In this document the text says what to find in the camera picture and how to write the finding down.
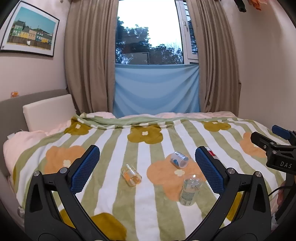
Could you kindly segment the clear cup red label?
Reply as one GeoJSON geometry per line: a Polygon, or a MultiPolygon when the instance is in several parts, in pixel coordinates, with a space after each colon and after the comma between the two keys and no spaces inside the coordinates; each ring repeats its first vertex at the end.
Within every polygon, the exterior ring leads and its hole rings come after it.
{"type": "Polygon", "coordinates": [[[213,161],[213,160],[220,161],[218,156],[214,154],[214,152],[209,147],[205,147],[205,155],[210,161],[213,161]]]}

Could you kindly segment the white cup blue logo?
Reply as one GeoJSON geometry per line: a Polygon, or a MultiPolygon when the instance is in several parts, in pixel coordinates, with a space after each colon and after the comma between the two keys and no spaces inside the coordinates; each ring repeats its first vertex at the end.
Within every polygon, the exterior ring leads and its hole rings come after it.
{"type": "Polygon", "coordinates": [[[178,169],[183,169],[189,164],[189,158],[180,152],[173,152],[170,155],[170,162],[178,169]]]}

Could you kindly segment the clear cup orange label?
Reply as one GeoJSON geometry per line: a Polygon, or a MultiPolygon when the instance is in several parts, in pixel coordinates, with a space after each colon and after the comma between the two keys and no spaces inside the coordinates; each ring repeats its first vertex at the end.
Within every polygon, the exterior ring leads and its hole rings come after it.
{"type": "Polygon", "coordinates": [[[142,177],[137,170],[129,164],[125,164],[121,169],[121,175],[130,187],[134,187],[141,183],[142,177]]]}

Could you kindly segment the right brown curtain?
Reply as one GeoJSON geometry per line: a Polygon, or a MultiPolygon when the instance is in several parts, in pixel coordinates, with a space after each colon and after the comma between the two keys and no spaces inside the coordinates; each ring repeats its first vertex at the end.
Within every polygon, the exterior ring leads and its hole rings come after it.
{"type": "Polygon", "coordinates": [[[240,81],[233,35],[220,1],[188,1],[199,58],[202,112],[239,113],[240,81]]]}

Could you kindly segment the brown curtain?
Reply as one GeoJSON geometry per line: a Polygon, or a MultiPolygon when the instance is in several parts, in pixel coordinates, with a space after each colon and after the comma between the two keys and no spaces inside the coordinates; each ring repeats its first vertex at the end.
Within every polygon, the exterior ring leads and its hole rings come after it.
{"type": "Polygon", "coordinates": [[[118,1],[72,1],[64,59],[67,87],[80,113],[112,112],[118,1]]]}
{"type": "Polygon", "coordinates": [[[239,113],[240,81],[233,35],[220,1],[188,1],[199,58],[202,112],[239,113]]]}

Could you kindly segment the green striped flower blanket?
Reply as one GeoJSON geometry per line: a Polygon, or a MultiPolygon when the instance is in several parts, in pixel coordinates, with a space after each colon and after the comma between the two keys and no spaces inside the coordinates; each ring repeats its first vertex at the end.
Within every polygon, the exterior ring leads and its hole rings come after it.
{"type": "Polygon", "coordinates": [[[13,169],[13,188],[19,204],[25,205],[35,171],[56,173],[96,145],[99,162],[77,198],[107,237],[184,240],[218,199],[203,182],[192,206],[179,202],[184,179],[192,174],[203,178],[194,157],[198,147],[209,147],[225,167],[239,173],[261,172],[268,191],[283,183],[284,173],[268,168],[265,152],[252,144],[253,132],[287,144],[264,125],[237,117],[107,119],[76,115],[67,129],[22,152],[13,169]],[[170,162],[173,152],[189,158],[187,167],[178,169],[170,162]],[[137,170],[140,184],[130,187],[126,183],[121,175],[125,164],[137,170]]]}

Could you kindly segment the white pillow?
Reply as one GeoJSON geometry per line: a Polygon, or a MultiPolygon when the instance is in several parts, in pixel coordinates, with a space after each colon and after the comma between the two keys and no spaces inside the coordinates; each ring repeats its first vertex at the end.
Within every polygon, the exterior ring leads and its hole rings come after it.
{"type": "Polygon", "coordinates": [[[52,97],[23,106],[23,115],[30,132],[49,132],[76,115],[70,94],[52,97]]]}

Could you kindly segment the grey bed headboard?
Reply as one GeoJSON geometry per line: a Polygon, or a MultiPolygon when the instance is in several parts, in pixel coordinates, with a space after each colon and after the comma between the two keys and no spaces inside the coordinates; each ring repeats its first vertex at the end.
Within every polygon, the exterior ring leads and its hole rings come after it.
{"type": "Polygon", "coordinates": [[[23,106],[36,101],[68,94],[65,89],[43,91],[24,96],[18,96],[1,101],[1,172],[5,177],[10,175],[3,154],[4,142],[7,136],[16,131],[27,131],[28,127],[23,115],[23,106]]]}

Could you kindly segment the light blue window cloth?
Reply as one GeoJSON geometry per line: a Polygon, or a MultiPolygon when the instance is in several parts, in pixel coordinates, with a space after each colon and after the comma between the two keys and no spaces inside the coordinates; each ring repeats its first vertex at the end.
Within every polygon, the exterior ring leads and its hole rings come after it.
{"type": "Polygon", "coordinates": [[[115,66],[113,114],[198,113],[199,65],[115,66]]]}

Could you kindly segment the left brown curtain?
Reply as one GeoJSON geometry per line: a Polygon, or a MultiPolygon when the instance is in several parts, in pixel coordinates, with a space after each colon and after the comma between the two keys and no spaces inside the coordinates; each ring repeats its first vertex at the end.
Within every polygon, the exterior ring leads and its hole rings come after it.
{"type": "Polygon", "coordinates": [[[72,1],[64,59],[67,87],[80,113],[112,112],[118,1],[72,1]]]}

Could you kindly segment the framed houses picture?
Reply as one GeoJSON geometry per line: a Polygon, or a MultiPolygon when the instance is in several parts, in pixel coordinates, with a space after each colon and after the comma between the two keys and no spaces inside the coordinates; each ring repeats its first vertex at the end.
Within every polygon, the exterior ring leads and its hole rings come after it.
{"type": "Polygon", "coordinates": [[[19,1],[1,38],[1,51],[53,57],[59,22],[42,9],[19,1]]]}

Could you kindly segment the white window frame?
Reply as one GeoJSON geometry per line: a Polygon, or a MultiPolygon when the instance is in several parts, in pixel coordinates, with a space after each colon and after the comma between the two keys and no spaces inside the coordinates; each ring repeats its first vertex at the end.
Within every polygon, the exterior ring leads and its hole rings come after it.
{"type": "Polygon", "coordinates": [[[175,0],[181,31],[184,64],[198,64],[198,47],[187,1],[175,0]]]}

